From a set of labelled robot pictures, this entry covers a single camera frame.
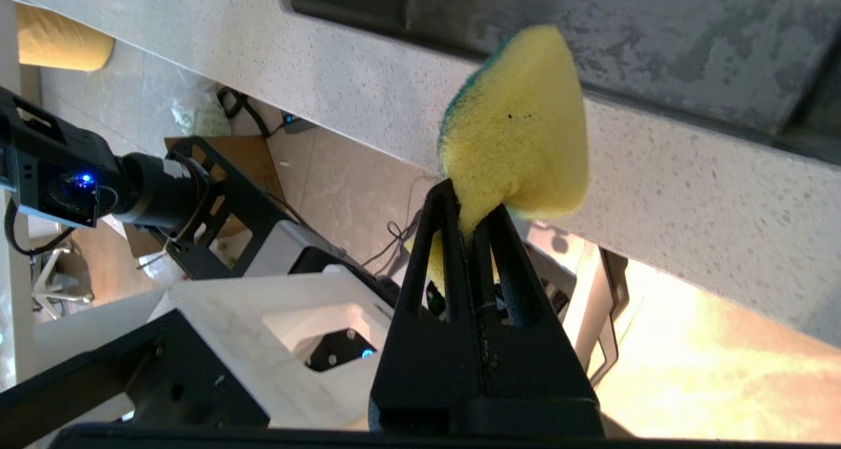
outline white countertop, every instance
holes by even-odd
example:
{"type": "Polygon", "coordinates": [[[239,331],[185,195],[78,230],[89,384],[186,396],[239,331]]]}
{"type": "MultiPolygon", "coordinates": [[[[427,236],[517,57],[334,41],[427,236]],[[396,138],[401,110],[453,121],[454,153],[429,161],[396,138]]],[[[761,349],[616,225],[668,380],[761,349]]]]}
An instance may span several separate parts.
{"type": "MultiPolygon", "coordinates": [[[[477,68],[280,0],[31,1],[429,170],[477,68]]],[[[841,345],[841,168],[585,104],[591,188],[559,225],[841,345]]]]}

